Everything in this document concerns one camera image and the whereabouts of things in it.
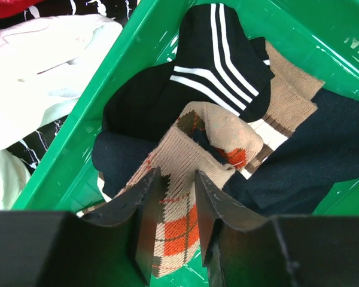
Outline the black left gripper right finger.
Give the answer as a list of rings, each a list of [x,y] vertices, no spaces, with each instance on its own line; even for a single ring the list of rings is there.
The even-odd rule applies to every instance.
[[[359,286],[359,216],[263,217],[195,173],[210,286]]]

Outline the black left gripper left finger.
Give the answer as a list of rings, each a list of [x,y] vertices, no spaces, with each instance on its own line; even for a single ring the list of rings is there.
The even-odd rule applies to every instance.
[[[153,169],[84,216],[0,211],[0,286],[148,286],[161,193]]]

